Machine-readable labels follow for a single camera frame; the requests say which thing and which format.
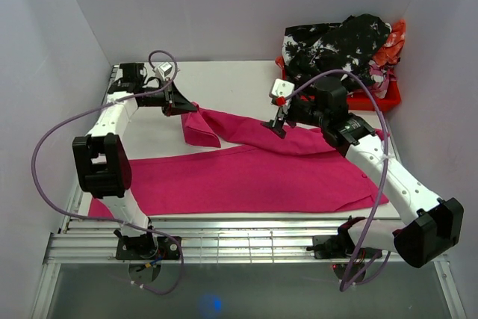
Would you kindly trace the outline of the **pink trousers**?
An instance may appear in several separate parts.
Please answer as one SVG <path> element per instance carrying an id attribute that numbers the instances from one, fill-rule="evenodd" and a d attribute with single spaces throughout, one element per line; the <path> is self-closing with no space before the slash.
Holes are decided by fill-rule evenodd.
<path id="1" fill-rule="evenodd" d="M 318 128 L 287 128 L 280 138 L 259 120 L 202 108 L 181 125 L 185 143 L 202 152 L 130 163 L 145 214 L 332 213 L 388 201 Z"/>

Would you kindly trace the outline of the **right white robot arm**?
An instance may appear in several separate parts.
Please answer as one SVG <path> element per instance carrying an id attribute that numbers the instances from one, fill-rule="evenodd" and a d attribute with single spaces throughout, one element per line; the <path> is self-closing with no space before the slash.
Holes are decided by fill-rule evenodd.
<path id="1" fill-rule="evenodd" d="M 297 123 L 318 127 L 327 144 L 359 168 L 387 197 L 400 216 L 403 227 L 395 229 L 371 214 L 351 217 L 337 235 L 315 251 L 354 257 L 363 249 L 398 254 L 407 264 L 423 267 L 459 242 L 464 208 L 455 198 L 442 199 L 422 185 L 396 158 L 388 153 L 388 140 L 347 105 L 348 90 L 330 70 L 308 81 L 311 100 L 299 98 L 300 87 L 276 79 L 270 90 L 278 111 L 264 127 L 285 138 L 285 125 Z"/>

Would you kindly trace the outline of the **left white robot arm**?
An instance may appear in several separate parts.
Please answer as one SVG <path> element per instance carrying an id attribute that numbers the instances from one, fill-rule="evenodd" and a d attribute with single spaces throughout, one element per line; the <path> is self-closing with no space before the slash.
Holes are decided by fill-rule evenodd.
<path id="1" fill-rule="evenodd" d="M 140 107 L 158 107 L 167 117 L 194 112 L 196 107 L 171 82 L 177 69 L 170 62 L 153 66 L 153 76 L 142 63 L 120 64 L 119 70 L 120 77 L 107 91 L 108 107 L 85 136 L 74 139 L 72 150 L 81 189 L 124 223 L 116 232 L 123 249 L 148 259 L 157 253 L 158 240 L 131 192 L 132 169 L 122 136 Z"/>

